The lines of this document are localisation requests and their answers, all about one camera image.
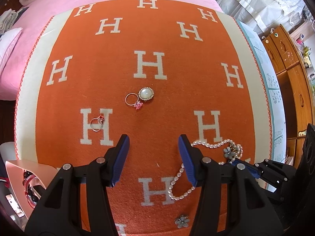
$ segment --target pink gemstone ring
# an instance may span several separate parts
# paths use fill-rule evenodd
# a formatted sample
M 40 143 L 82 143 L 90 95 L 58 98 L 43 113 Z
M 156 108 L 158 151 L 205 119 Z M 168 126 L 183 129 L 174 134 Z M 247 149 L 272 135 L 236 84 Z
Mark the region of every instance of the pink gemstone ring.
M 135 96 L 137 97 L 137 101 L 136 101 L 134 104 L 129 104 L 129 103 L 127 102 L 127 98 L 128 98 L 128 96 L 130 96 L 130 95 L 135 95 Z M 136 110 L 140 109 L 140 108 L 142 107 L 142 105 L 143 105 L 143 103 L 141 103 L 141 102 L 139 101 L 139 96 L 138 96 L 136 93 L 129 93 L 129 94 L 125 97 L 125 102 L 126 102 L 126 104 L 129 105 L 129 106 L 134 106 L 134 107 L 136 108 Z

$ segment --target folded clothes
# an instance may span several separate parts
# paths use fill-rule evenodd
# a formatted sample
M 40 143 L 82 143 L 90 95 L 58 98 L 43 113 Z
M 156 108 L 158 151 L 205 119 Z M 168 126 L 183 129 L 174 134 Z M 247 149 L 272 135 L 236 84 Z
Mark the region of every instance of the folded clothes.
M 21 17 L 27 8 L 20 9 L 17 12 L 12 9 L 5 11 L 0 16 L 0 34 L 4 34 L 6 31 L 10 30 L 13 24 Z

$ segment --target cabinet handle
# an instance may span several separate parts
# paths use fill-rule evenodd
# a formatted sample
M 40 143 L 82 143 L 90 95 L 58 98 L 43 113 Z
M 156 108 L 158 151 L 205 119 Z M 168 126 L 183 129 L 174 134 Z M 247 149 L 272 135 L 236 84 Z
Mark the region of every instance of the cabinet handle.
M 286 51 L 287 51 L 287 48 L 286 48 L 285 44 L 284 44 L 282 41 L 280 41 L 280 45 L 282 46 L 282 48 L 283 48 L 284 51 L 286 52 Z
M 274 57 L 273 57 L 272 52 L 271 52 L 271 51 L 269 51 L 269 50 L 268 50 L 268 52 L 269 52 L 269 56 L 270 56 L 270 58 L 273 60 L 273 59 L 274 59 Z
M 300 104 L 301 104 L 301 107 L 304 107 L 304 100 L 301 94 L 300 94 Z

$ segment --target red gemstone ring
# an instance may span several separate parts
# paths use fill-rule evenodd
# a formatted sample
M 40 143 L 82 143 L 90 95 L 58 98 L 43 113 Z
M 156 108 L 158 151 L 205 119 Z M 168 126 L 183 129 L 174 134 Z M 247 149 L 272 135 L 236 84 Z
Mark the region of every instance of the red gemstone ring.
M 93 120 L 97 120 L 97 125 L 98 127 L 96 128 L 96 124 L 93 124 L 94 127 L 92 127 L 92 121 Z M 104 116 L 102 116 L 101 114 L 97 117 L 97 118 L 93 118 L 91 121 L 90 121 L 90 127 L 93 131 L 95 132 L 98 132 L 100 131 L 102 128 L 103 128 L 103 120 L 104 120 Z

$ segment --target blue gripper pad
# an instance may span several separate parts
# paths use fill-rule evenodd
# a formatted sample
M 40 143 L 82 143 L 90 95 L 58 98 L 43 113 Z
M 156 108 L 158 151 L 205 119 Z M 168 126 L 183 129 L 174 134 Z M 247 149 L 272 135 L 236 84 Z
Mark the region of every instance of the blue gripper pad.
M 178 138 L 178 148 L 179 148 L 179 153 L 181 155 L 182 161 L 184 163 L 188 181 L 192 183 L 193 186 L 196 187 L 197 179 L 195 178 L 195 166 L 194 166 L 193 160 L 191 159 L 189 155 L 188 149 L 185 145 L 185 142 L 182 136 Z
M 233 166 L 236 166 L 238 163 L 240 163 L 240 162 L 238 161 L 238 159 L 235 159 L 235 161 L 232 163 L 232 165 L 233 165 Z M 259 174 L 258 174 L 258 172 L 257 172 L 256 170 L 254 170 L 254 169 L 252 169 L 252 168 L 250 168 L 250 167 L 248 167 L 248 166 L 246 166 L 246 168 L 248 169 L 248 171 L 252 174 L 252 176 L 253 176 L 254 178 L 256 178 L 256 179 L 260 178 L 260 176 L 259 176 Z
M 111 187 L 114 187 L 115 184 L 120 179 L 122 168 L 123 168 L 123 165 L 125 164 L 125 160 L 126 160 L 126 157 L 127 157 L 128 151 L 129 151 L 129 145 L 130 145 L 130 139 L 126 135 L 124 137 L 124 139 L 119 140 L 119 142 L 116 146 L 116 148 L 119 148 L 119 146 L 120 146 L 120 149 L 118 151 L 118 154 L 117 154 L 117 157 L 116 157 L 116 160 L 114 162 L 113 169 L 112 169 Z

